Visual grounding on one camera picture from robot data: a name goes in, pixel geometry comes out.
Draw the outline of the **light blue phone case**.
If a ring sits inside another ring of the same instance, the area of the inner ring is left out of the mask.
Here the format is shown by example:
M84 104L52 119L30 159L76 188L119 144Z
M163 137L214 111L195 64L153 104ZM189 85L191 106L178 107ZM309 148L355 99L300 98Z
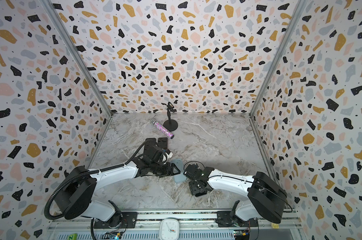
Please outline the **light blue phone case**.
M174 176L175 183L178 184L178 183L185 182L187 180L187 177L185 177L183 175L184 164L183 164L182 160L180 160L180 159L172 160L171 163L174 163L176 165L176 167L180 170L180 174Z

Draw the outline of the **black phone case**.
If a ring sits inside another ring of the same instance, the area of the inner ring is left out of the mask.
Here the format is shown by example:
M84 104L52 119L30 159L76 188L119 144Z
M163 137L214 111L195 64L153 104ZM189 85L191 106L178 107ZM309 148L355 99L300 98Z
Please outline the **black phone case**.
M157 145L156 138L147 138L147 139L145 139L145 146L146 147L156 146L156 145Z
M167 137L158 138L157 143L158 143L158 146L164 150L166 150L168 148L168 138Z

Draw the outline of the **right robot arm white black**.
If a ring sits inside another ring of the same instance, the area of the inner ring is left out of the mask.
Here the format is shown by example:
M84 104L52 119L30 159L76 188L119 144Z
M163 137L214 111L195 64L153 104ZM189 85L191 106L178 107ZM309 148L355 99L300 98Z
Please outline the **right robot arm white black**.
M213 190L224 190L247 198L246 201L234 203L227 226L236 224L242 227L254 218L263 218L274 224L282 221L287 193L263 172L257 172L254 176L240 176L212 167L202 170L193 164L186 167L184 176L190 180L191 194L195 197Z

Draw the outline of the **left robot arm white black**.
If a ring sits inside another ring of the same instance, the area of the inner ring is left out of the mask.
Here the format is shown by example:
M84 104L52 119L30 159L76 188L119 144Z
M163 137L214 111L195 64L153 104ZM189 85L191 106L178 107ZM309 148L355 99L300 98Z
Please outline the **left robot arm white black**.
M93 170L76 167L50 196L44 215L49 220L93 218L115 227L122 218L120 209L113 201L97 201L94 193L124 180L179 175L180 169L168 161L171 157L172 152L156 140L146 140L125 163Z

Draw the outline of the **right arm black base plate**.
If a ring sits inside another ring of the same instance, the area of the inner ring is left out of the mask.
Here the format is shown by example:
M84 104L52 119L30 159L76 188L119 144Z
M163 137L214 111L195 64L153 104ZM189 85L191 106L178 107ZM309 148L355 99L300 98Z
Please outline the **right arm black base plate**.
M229 227L239 227L239 228L248 228L248 227L257 227L258 221L256 219L250 219L248 221L241 220L232 214L231 211L218 211L216 223L219 228L229 228Z

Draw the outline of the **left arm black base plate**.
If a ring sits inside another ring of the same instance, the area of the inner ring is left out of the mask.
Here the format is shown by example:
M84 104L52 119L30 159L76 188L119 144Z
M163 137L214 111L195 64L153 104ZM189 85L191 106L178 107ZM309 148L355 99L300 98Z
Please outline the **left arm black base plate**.
M124 230L134 229L137 221L138 212L122 212L115 214L106 222L98 220L94 222L94 229L107 229L107 230Z

